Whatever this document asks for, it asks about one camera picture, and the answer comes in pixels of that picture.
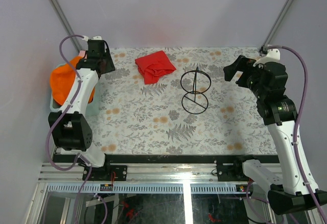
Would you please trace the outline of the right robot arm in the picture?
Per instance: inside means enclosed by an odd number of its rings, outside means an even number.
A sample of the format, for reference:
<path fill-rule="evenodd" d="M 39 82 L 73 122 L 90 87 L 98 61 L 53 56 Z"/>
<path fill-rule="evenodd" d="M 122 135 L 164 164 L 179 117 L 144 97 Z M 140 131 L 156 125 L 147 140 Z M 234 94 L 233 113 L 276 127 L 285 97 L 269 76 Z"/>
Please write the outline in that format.
<path fill-rule="evenodd" d="M 293 101 L 284 94 L 288 79 L 285 66 L 277 62 L 257 64 L 240 55 L 223 71 L 226 81 L 242 72 L 236 84 L 255 95 L 258 113 L 273 139 L 282 170 L 279 178 L 259 160 L 249 158 L 233 167 L 234 177 L 254 180 L 267 193 L 270 206 L 278 215 L 325 205 L 326 191 L 319 189 L 314 180 L 300 135 L 294 133 L 298 114 Z"/>

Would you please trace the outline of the pink bucket hat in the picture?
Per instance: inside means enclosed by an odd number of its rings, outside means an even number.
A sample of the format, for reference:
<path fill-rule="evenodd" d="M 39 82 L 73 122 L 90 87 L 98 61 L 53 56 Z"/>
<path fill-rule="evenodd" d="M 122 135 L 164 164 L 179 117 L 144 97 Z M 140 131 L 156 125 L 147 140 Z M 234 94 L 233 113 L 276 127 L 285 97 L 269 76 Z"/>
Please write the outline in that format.
<path fill-rule="evenodd" d="M 86 51 L 80 51 L 78 56 L 81 58 L 81 59 L 85 59 L 87 58 L 87 52 Z"/>

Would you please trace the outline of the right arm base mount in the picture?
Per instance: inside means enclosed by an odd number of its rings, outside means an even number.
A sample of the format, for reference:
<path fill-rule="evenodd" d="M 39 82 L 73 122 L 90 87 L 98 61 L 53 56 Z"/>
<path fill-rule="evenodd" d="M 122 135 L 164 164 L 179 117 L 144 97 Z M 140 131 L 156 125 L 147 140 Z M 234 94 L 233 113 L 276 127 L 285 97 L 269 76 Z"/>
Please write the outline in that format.
<path fill-rule="evenodd" d="M 248 178 L 243 173 L 241 157 L 235 157 L 231 161 L 215 160 L 215 168 L 211 175 L 217 177 L 219 182 L 241 182 Z"/>

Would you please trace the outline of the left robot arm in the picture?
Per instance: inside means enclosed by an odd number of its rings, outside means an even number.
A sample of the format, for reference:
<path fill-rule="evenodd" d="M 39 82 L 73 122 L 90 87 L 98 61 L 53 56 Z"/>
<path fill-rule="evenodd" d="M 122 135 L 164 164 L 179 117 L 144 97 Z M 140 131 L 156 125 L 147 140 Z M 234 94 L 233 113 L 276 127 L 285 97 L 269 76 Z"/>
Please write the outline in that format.
<path fill-rule="evenodd" d="M 111 177 L 112 168 L 105 164 L 104 153 L 99 153 L 92 143 L 92 129 L 85 115 L 89 98 L 100 77 L 115 70 L 108 43 L 101 36 L 88 38 L 88 49 L 76 65 L 68 62 L 74 73 L 74 81 L 63 105 L 48 116 L 50 131 L 47 138 L 64 154 L 75 154 L 95 167 L 94 174 L 100 180 Z"/>

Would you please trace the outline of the orange bucket hat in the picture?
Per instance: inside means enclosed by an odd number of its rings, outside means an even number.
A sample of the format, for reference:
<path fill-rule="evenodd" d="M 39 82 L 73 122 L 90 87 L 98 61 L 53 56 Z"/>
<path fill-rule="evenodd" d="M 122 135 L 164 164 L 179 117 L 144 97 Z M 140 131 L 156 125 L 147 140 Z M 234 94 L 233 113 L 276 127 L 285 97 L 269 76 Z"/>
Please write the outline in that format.
<path fill-rule="evenodd" d="M 75 72 L 68 64 L 61 65 L 52 71 L 50 76 L 50 87 L 53 99 L 59 105 L 62 106 L 66 101 L 74 83 L 75 76 Z"/>

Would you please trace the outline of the light green plastic bin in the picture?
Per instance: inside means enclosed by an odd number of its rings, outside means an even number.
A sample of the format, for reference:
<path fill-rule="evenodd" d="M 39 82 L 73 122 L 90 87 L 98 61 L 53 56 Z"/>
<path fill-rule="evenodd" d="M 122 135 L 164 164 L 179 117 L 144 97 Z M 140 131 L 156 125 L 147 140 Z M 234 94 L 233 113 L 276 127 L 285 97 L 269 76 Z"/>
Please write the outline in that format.
<path fill-rule="evenodd" d="M 50 110 L 58 112 L 69 107 L 68 113 L 79 112 L 84 116 L 97 115 L 100 102 L 97 72 L 89 68 L 77 69 L 74 72 L 75 80 L 66 101 L 61 106 L 51 95 Z"/>

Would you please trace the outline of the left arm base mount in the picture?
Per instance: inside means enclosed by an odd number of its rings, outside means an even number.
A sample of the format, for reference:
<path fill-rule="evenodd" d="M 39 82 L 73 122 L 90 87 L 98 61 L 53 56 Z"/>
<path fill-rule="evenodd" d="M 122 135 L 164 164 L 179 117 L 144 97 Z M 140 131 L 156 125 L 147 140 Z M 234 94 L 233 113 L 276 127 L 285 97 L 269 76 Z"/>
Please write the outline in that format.
<path fill-rule="evenodd" d="M 123 182 L 127 180 L 127 165 L 105 165 L 92 168 L 89 181 Z"/>

